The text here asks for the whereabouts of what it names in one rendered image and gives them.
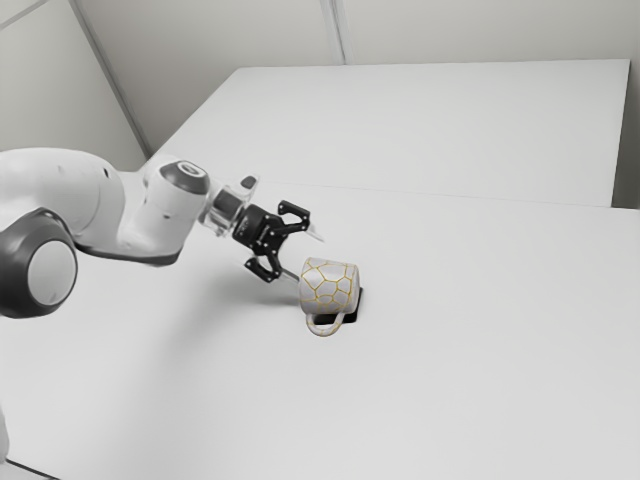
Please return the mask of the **white mug with gold cracks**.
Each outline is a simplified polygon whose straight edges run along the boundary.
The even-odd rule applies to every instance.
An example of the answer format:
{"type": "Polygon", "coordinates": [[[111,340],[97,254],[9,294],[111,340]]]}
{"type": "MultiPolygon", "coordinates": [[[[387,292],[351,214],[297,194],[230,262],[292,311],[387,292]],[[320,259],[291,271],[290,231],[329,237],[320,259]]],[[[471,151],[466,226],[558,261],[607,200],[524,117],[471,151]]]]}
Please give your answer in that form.
{"type": "Polygon", "coordinates": [[[345,317],[356,312],[360,290],[357,265],[308,257],[299,278],[298,297],[309,331],[318,337],[335,334],[345,317]]]}

